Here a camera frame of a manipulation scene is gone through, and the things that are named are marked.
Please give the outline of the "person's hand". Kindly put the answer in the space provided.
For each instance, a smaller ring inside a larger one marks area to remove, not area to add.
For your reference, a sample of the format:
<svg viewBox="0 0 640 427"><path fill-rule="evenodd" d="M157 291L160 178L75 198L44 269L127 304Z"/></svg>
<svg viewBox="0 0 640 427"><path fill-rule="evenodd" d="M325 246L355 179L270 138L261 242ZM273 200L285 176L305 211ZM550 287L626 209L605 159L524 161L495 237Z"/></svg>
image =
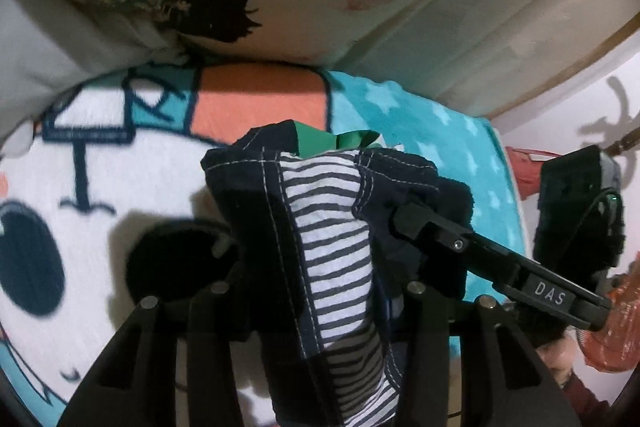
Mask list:
<svg viewBox="0 0 640 427"><path fill-rule="evenodd" d="M548 367L554 380L564 387L573 374L577 346L573 338L563 336L536 349L538 357Z"/></svg>

